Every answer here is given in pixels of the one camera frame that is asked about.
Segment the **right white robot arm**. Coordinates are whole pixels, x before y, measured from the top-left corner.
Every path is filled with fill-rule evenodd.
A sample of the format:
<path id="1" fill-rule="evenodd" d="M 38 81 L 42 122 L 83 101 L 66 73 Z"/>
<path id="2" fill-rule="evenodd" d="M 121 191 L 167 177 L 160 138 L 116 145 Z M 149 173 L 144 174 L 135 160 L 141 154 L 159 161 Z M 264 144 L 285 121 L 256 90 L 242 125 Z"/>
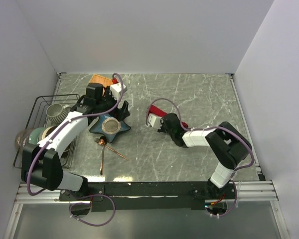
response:
<path id="1" fill-rule="evenodd" d="M 227 121 L 205 129 L 188 129 L 176 114 L 163 117 L 151 114 L 148 123 L 158 132 L 167 133 L 179 147 L 207 146 L 212 149 L 218 159 L 208 180 L 208 193 L 212 198 L 220 198 L 235 173 L 255 162 L 251 144 Z"/>

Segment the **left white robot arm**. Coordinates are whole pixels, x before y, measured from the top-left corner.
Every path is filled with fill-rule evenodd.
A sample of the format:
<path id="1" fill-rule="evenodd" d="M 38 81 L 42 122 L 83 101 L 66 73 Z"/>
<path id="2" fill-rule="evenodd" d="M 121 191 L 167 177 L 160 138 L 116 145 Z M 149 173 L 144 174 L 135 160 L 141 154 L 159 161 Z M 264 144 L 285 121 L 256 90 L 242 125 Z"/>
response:
<path id="1" fill-rule="evenodd" d="M 124 119 L 130 115 L 128 102 L 121 108 L 118 104 L 127 91 L 124 84 L 116 83 L 106 88 L 99 83 L 90 83 L 86 94 L 71 109 L 63 122 L 36 144 L 27 143 L 23 149 L 21 178 L 28 193 L 34 196 L 30 186 L 42 190 L 69 190 L 77 200 L 89 194 L 88 180 L 84 176 L 63 170 L 60 158 L 66 147 L 86 128 L 91 133 L 102 134 L 107 143 L 130 130 Z"/>

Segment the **red cloth napkin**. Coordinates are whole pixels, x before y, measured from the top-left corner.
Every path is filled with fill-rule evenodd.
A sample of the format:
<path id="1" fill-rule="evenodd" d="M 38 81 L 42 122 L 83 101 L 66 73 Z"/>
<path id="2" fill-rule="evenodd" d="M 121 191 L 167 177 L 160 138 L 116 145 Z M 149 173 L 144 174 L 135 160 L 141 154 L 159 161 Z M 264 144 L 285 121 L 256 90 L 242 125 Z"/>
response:
<path id="1" fill-rule="evenodd" d="M 159 132 L 167 132 L 168 130 L 176 129 L 177 127 L 183 130 L 188 129 L 188 124 L 183 121 L 180 124 L 179 116 L 175 113 L 166 113 L 154 105 L 151 105 L 148 108 L 147 119 L 150 113 L 161 117 L 162 120 L 166 119 L 167 124 L 164 126 L 163 123 L 161 123 L 160 129 L 158 129 Z"/>

